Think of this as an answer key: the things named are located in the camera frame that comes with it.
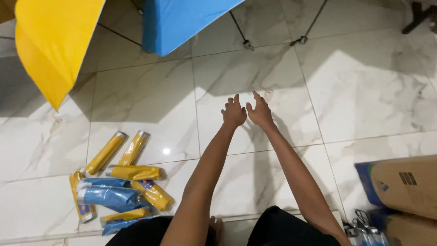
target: yellow umbrella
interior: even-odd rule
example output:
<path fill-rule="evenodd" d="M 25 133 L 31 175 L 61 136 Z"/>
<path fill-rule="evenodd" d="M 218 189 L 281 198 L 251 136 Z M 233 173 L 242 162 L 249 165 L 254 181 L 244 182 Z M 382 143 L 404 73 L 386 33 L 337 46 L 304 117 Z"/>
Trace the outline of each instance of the yellow umbrella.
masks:
<path fill-rule="evenodd" d="M 19 0 L 17 52 L 29 76 L 58 110 L 73 88 L 105 0 Z"/>

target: black shorts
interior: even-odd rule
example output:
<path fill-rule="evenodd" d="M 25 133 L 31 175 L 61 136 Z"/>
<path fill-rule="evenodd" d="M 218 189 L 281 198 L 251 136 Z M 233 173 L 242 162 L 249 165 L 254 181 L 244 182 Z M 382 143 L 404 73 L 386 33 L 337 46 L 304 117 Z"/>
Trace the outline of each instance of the black shorts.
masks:
<path fill-rule="evenodd" d="M 127 228 L 121 229 L 106 245 L 158 246 L 172 218 L 172 216 L 162 216 L 150 220 L 140 220 Z M 214 244 L 215 230 L 210 226 L 205 245 L 214 246 Z M 323 234 L 312 225 L 277 206 L 272 206 L 266 209 L 258 219 L 247 245 L 339 246 L 340 244 L 333 236 Z"/>

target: umbrella canopy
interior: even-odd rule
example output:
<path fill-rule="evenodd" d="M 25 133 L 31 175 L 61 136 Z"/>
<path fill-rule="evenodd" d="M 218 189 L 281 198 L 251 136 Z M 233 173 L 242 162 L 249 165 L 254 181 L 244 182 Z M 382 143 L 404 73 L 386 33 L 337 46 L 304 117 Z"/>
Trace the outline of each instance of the umbrella canopy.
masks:
<path fill-rule="evenodd" d="M 147 0 L 142 49 L 165 56 L 244 0 Z"/>
<path fill-rule="evenodd" d="M 73 88 L 105 0 L 19 0 L 17 52 L 29 76 L 58 110 Z"/>

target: blue umbrella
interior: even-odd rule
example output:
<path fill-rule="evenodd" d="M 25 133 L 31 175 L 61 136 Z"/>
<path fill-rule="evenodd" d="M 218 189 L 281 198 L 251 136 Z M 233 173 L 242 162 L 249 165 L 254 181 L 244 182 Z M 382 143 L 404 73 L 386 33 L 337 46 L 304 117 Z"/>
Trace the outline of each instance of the blue umbrella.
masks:
<path fill-rule="evenodd" d="M 165 56 L 244 0 L 146 0 L 142 49 Z"/>

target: packaged umbrella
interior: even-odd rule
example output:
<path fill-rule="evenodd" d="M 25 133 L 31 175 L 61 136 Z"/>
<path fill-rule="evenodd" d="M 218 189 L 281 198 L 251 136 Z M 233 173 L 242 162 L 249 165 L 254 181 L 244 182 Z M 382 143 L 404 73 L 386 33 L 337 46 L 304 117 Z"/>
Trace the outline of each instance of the packaged umbrella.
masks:
<path fill-rule="evenodd" d="M 77 194 L 77 203 L 102 205 L 119 213 L 141 207 L 149 209 L 139 191 L 121 187 L 82 188 Z"/>
<path fill-rule="evenodd" d="M 141 191 L 152 206 L 161 211 L 167 210 L 173 204 L 171 196 L 151 180 L 132 181 L 131 185 L 132 188 Z"/>
<path fill-rule="evenodd" d="M 103 149 L 91 160 L 91 162 L 85 168 L 86 172 L 94 175 L 100 168 L 108 161 L 108 159 L 115 153 L 118 147 L 123 143 L 126 138 L 126 134 L 121 131 L 117 131 L 109 142 L 103 147 Z"/>
<path fill-rule="evenodd" d="M 96 208 L 93 205 L 79 205 L 77 203 L 77 184 L 81 178 L 84 178 L 85 175 L 79 171 L 70 175 L 70 186 L 71 193 L 73 193 L 74 203 L 76 204 L 77 214 L 79 215 L 79 222 L 85 223 L 97 217 Z"/>
<path fill-rule="evenodd" d="M 77 184 L 77 190 L 80 190 L 84 187 L 91 186 L 111 186 L 111 187 L 125 187 L 129 184 L 129 181 L 124 179 L 116 179 L 116 178 L 86 178 L 80 179 Z"/>
<path fill-rule="evenodd" d="M 150 134 L 139 130 L 132 142 L 129 144 L 126 152 L 121 156 L 120 160 L 118 161 L 118 165 L 131 165 L 141 152 L 149 137 Z"/>
<path fill-rule="evenodd" d="M 133 219 L 149 217 L 149 216 L 152 216 L 152 214 L 149 213 L 147 209 L 142 207 L 124 213 L 112 214 L 112 215 L 101 217 L 100 223 L 102 224 L 102 228 L 103 228 L 105 227 L 106 222 L 108 221 L 127 221 L 127 220 L 133 220 Z"/>
<path fill-rule="evenodd" d="M 152 166 L 111 165 L 105 171 L 106 176 L 136 180 L 158 180 L 161 177 L 161 169 Z"/>
<path fill-rule="evenodd" d="M 126 228 L 140 220 L 143 219 L 153 219 L 155 217 L 158 217 L 159 215 L 155 215 L 155 216 L 150 216 L 150 217 L 146 217 L 146 218 L 140 218 L 140 219 L 135 219 L 135 220 L 128 220 L 128 221 L 108 221 L 105 224 L 105 228 L 103 229 L 102 232 L 102 236 L 108 236 L 111 234 L 114 234 L 118 231 L 120 231 L 123 228 Z"/>

